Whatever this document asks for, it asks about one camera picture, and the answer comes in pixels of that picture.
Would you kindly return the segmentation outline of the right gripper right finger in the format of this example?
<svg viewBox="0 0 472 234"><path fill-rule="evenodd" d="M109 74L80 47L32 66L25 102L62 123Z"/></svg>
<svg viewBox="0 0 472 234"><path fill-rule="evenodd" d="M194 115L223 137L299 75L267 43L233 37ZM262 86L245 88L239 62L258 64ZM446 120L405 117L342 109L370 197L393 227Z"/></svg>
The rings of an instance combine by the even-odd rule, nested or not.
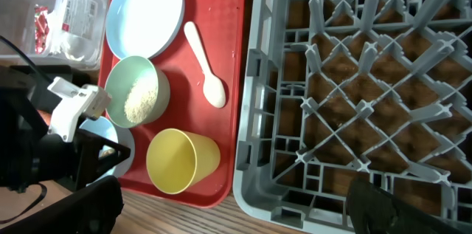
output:
<svg viewBox="0 0 472 234"><path fill-rule="evenodd" d="M356 234L463 234L363 179L350 183L347 212Z"/></svg>

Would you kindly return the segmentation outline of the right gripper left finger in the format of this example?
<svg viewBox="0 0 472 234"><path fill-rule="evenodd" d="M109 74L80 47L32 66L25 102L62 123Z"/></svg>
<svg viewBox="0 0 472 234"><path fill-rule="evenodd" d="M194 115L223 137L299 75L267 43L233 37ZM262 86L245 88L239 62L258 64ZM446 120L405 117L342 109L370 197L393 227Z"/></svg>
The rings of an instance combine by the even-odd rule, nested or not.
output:
<svg viewBox="0 0 472 234"><path fill-rule="evenodd" d="M3 234L109 234L124 207L121 185L114 176L61 199L1 230Z"/></svg>

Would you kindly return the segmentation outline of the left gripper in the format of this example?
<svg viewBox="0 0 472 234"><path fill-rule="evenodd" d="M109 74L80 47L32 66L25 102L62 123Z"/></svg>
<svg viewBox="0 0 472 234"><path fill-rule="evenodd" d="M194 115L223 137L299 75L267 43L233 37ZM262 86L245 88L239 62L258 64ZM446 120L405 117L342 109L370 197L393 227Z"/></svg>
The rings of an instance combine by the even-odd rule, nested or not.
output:
<svg viewBox="0 0 472 234"><path fill-rule="evenodd" d="M111 154L101 157L104 146ZM57 134L21 132L21 189L49 180L65 180L76 191L94 182L131 155L130 148L86 130L78 130L71 142Z"/></svg>

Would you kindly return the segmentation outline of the light blue small bowl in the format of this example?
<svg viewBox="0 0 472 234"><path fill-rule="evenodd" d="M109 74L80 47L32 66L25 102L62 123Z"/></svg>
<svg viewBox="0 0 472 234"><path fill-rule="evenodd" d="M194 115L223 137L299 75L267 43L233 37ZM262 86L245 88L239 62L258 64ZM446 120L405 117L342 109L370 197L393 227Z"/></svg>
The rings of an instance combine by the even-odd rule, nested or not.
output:
<svg viewBox="0 0 472 234"><path fill-rule="evenodd" d="M124 145L131 150L130 156L125 161L115 165L113 168L99 177L99 179L110 175L120 178L128 172L135 156L135 142L129 129L121 128L115 125L106 117L100 117L98 120L87 119L80 125L80 129L89 131L100 137L104 137L110 141L119 143L120 145Z"/></svg>

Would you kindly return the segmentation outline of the white rice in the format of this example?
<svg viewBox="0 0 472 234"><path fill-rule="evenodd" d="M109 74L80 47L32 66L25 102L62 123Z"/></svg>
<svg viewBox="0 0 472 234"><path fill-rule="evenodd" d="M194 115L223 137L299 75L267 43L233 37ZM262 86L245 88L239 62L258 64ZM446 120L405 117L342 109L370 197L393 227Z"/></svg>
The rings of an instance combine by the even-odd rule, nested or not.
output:
<svg viewBox="0 0 472 234"><path fill-rule="evenodd" d="M125 117L129 122L137 125L158 118L158 85L157 74L152 70L143 72L136 78L124 104Z"/></svg>

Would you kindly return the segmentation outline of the green bowl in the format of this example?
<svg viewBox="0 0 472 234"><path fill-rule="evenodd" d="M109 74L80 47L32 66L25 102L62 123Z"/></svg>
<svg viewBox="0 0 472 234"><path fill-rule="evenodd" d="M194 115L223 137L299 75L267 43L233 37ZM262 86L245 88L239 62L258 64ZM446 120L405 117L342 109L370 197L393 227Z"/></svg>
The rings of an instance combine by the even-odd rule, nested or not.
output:
<svg viewBox="0 0 472 234"><path fill-rule="evenodd" d="M140 74L150 70L156 72L159 83L156 102L157 112L159 113L157 119L163 115L170 102L170 83L167 76L147 58L131 56L122 59L114 66L105 84L105 90L111 96L111 103L108 105L106 112L114 124L122 128L133 128L155 121L151 120L136 125L129 122L124 113L125 99L131 85Z"/></svg>

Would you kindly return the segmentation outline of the yellow plastic cup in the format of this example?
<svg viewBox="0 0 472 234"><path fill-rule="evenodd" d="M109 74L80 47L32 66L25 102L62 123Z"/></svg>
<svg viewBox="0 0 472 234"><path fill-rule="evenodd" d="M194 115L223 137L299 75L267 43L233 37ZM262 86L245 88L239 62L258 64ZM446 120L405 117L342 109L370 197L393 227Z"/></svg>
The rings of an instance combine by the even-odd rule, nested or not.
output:
<svg viewBox="0 0 472 234"><path fill-rule="evenodd" d="M148 176L163 193L176 195L216 171L221 161L217 143L200 134L167 128L150 142Z"/></svg>

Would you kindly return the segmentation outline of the red snack wrapper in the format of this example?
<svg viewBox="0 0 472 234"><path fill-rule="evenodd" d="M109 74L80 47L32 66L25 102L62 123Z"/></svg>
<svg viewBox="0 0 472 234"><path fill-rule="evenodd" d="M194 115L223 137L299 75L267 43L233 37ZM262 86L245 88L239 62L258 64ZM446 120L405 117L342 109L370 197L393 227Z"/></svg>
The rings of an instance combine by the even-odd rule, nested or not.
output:
<svg viewBox="0 0 472 234"><path fill-rule="evenodd" d="M49 34L47 22L48 7L35 6L35 53L41 54L46 49L46 39Z"/></svg>

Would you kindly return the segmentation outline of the light blue plate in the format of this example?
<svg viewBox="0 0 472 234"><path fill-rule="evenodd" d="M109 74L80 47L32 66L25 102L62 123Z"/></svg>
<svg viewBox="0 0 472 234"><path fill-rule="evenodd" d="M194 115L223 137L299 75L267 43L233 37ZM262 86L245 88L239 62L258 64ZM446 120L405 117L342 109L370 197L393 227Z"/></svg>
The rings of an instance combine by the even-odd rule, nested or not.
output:
<svg viewBox="0 0 472 234"><path fill-rule="evenodd" d="M185 0L111 0L105 36L119 59L153 58L172 43L184 17Z"/></svg>

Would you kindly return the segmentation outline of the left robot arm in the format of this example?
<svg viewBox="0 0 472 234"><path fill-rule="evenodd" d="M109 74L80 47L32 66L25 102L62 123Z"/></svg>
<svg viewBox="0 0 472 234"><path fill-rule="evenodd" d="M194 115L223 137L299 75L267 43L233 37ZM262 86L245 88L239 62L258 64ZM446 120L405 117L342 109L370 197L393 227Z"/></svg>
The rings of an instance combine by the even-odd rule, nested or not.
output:
<svg viewBox="0 0 472 234"><path fill-rule="evenodd" d="M34 87L31 79L1 83L1 186L21 193L56 180L76 191L130 157L130 148L77 126L105 111L111 98L104 89L56 77L47 88L60 102L46 123L28 98Z"/></svg>

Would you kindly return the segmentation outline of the grey dishwasher rack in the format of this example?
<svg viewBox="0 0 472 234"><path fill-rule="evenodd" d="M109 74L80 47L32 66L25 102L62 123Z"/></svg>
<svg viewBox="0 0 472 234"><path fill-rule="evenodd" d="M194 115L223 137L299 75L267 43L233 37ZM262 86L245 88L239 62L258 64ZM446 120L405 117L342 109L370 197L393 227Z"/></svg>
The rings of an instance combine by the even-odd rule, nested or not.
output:
<svg viewBox="0 0 472 234"><path fill-rule="evenodd" d="M350 232L356 179L471 231L471 0L253 0L237 204Z"/></svg>

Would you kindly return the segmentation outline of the clear plastic bin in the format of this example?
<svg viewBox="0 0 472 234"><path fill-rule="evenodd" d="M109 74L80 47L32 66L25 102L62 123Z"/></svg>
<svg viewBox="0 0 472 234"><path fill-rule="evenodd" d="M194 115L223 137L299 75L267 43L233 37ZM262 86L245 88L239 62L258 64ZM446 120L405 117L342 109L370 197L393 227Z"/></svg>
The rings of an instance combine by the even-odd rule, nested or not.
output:
<svg viewBox="0 0 472 234"><path fill-rule="evenodd" d="M95 70L109 0L1 0L1 36L40 65Z"/></svg>

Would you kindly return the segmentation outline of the white plastic spoon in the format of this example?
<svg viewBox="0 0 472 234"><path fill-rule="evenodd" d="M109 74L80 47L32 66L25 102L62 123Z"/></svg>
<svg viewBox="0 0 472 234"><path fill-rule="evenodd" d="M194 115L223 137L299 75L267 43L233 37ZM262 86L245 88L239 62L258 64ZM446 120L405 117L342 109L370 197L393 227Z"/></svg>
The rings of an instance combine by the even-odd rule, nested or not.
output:
<svg viewBox="0 0 472 234"><path fill-rule="evenodd" d="M196 25L191 21L185 23L184 34L204 75L203 93L206 100L213 107L222 109L226 103L226 93L221 79L210 69Z"/></svg>

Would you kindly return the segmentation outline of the red serving tray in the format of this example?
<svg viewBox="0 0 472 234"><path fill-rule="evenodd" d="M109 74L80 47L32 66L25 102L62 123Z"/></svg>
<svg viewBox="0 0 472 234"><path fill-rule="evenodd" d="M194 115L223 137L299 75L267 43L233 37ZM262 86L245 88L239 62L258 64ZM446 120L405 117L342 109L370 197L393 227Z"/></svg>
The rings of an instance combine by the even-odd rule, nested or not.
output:
<svg viewBox="0 0 472 234"><path fill-rule="evenodd" d="M156 121L131 129L136 153L128 172L119 178L123 190L169 199L193 207L221 203L232 186L239 115L241 46L245 0L185 0L184 20L193 21L212 71L223 81L226 105L216 109L202 92L204 76L183 33L153 58L170 81L170 103ZM177 128L216 141L220 164L215 172L183 193L167 195L151 182L146 170L150 141L166 128Z"/></svg>

